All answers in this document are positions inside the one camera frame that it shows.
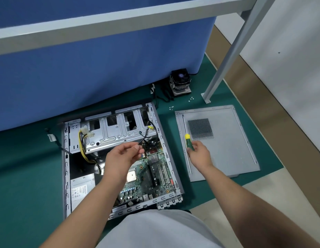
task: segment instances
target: white shirt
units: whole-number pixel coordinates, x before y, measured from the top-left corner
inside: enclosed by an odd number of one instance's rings
[[[128,215],[97,248],[215,247],[223,248],[197,217],[180,210],[146,210]]]

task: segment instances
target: yellow wire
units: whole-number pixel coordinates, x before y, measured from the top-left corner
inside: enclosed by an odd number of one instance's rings
[[[89,160],[89,159],[87,158],[87,156],[85,155],[85,153],[84,153],[83,145],[82,145],[81,138],[80,138],[80,134],[81,134],[81,133],[82,133],[82,131],[79,130],[79,132],[78,132],[78,141],[79,141],[79,144],[80,144],[81,154],[82,154],[83,158],[84,158],[88,163],[90,163],[90,164],[96,164],[96,163],[97,163],[96,160]]]

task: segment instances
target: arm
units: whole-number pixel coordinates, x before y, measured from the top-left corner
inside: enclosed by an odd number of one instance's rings
[[[137,142],[128,142],[113,148],[106,156],[104,176],[100,183],[41,247],[95,247],[116,197],[127,180],[130,166],[143,152]]]
[[[192,142],[193,165],[207,180],[233,231],[244,247],[320,247],[282,212],[233,182],[213,166],[207,148]]]

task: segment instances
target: person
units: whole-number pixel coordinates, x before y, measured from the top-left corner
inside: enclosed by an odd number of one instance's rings
[[[213,166],[200,141],[187,152],[201,172],[243,247],[320,247],[311,236],[279,210],[233,182]],[[130,166],[144,150],[137,142],[113,148],[104,176],[78,207],[41,245],[95,247],[124,187]],[[97,247],[223,247],[211,230],[192,214],[180,210],[145,210],[128,215]]]

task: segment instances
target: green anti-static mat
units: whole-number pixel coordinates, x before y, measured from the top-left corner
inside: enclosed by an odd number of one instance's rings
[[[205,91],[215,72],[205,56],[199,73],[192,76],[191,94],[176,97],[170,103],[159,100],[159,118],[185,190],[183,202],[175,206],[177,209],[191,209],[214,196],[205,181],[189,181],[175,110],[228,104],[235,106],[261,167],[261,171],[234,178],[238,184],[244,185],[282,168],[279,159],[224,82],[212,96],[211,104],[205,104],[200,94]],[[149,87],[143,86],[69,114],[124,105],[150,96]],[[61,152],[44,131],[44,128],[50,127],[60,136],[61,132],[55,126],[59,118],[0,132],[0,247],[38,246],[63,220]],[[122,219],[108,221],[104,233]]]

